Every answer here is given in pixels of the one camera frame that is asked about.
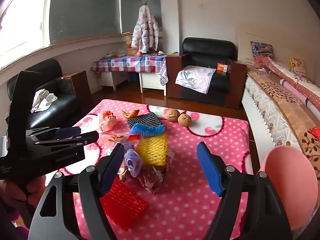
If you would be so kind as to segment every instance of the pink polka dot blanket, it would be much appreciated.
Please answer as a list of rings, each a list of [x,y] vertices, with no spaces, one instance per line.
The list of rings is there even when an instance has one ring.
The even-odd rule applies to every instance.
[[[248,123],[238,119],[179,110],[192,118],[192,124],[186,128],[165,119],[167,108],[105,99],[76,126],[79,126],[82,132],[99,130],[97,114],[111,111],[117,117],[117,124],[108,133],[128,133],[130,128],[121,111],[130,113],[134,109],[140,109],[140,114],[154,112],[157,115],[165,125],[168,147],[175,156],[160,190],[155,194],[144,189],[137,179],[127,178],[125,185],[148,202],[149,207],[128,231],[121,230],[109,220],[117,238],[203,239],[218,209],[220,198],[210,190],[202,172],[196,157],[197,144],[204,141],[211,153],[221,156],[226,165],[233,165],[239,171],[246,172],[246,161],[250,158]],[[85,147],[84,160],[60,171],[66,175],[80,173],[87,166],[95,165],[106,155],[106,150],[99,139]],[[78,194],[74,195],[74,202],[81,235],[90,239]],[[246,202],[247,194],[243,193],[231,238],[240,234]]]

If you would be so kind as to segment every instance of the jacket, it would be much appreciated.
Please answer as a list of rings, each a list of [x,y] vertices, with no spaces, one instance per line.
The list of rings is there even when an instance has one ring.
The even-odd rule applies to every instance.
[[[158,49],[159,27],[147,5],[139,9],[139,18],[133,30],[133,48],[139,48],[142,53],[147,53],[150,48]]]

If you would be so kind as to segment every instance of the orange peel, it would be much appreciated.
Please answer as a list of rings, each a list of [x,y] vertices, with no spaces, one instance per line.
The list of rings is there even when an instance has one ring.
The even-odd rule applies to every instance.
[[[140,111],[139,109],[134,109],[130,114],[126,113],[125,111],[121,111],[121,112],[125,118],[133,118],[138,116],[139,111]]]

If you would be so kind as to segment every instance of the white wall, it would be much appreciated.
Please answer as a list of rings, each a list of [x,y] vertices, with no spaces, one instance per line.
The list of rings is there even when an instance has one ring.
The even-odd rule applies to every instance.
[[[180,24],[178,0],[161,0],[163,51],[180,52]]]
[[[104,55],[115,52],[120,49],[126,49],[125,42],[112,44],[103,44],[99,46],[78,49],[59,56],[54,57],[62,68],[62,73],[72,73],[85,70],[90,90],[95,92],[99,90],[95,73],[91,71],[91,65],[94,61],[101,59]]]
[[[320,20],[307,0],[178,1],[181,41],[203,37],[237,45],[237,28],[257,24],[290,37],[314,57],[320,52]]]

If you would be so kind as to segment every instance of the small box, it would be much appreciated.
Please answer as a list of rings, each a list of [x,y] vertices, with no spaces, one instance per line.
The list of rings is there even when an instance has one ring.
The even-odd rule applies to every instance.
[[[227,72],[227,69],[228,69],[228,65],[218,63],[217,70]]]

